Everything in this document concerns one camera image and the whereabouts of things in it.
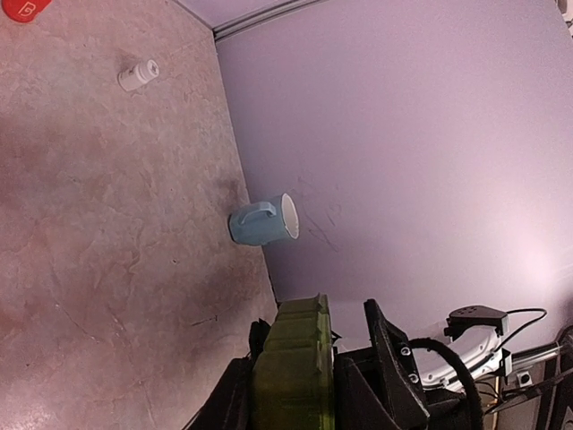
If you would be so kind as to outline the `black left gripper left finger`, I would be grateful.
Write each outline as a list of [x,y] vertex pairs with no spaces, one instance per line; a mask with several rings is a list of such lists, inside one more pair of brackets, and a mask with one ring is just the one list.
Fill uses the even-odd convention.
[[184,429],[250,429],[252,369],[253,362],[249,357],[232,359],[205,403]]

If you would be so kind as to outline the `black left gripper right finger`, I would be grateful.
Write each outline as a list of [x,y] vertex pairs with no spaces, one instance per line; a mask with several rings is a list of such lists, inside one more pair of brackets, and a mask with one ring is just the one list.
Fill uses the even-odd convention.
[[375,300],[363,308],[370,346],[334,359],[336,428],[427,428],[430,412],[410,340]]

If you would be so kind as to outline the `green pill organizer box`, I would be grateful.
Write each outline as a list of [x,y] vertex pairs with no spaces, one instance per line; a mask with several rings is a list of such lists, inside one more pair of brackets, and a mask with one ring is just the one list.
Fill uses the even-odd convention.
[[328,297],[282,303],[251,382],[253,429],[333,429],[333,347]]

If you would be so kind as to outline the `light blue mug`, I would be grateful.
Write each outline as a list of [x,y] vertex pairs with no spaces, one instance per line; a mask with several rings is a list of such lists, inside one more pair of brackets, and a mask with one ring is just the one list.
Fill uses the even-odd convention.
[[300,220],[288,193],[246,205],[228,218],[232,240],[239,245],[264,246],[280,240],[296,240]]

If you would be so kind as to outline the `small white bottle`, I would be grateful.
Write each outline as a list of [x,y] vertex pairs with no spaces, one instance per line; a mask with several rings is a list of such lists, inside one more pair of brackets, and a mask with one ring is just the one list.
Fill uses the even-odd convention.
[[149,59],[120,72],[117,75],[117,80],[123,90],[134,91],[158,78],[158,76],[158,64]]

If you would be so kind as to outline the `red cylindrical can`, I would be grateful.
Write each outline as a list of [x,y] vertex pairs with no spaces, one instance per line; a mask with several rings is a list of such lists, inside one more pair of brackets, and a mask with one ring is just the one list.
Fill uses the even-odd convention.
[[1,7],[5,15],[19,23],[32,22],[51,0],[2,0]]

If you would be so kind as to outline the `right aluminium frame post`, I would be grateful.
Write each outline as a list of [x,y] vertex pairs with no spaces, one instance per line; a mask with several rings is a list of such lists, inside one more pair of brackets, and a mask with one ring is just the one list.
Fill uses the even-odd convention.
[[261,9],[249,12],[214,27],[212,30],[214,41],[219,43],[264,23],[321,3],[322,0],[290,0],[280,1],[277,4],[262,7]]

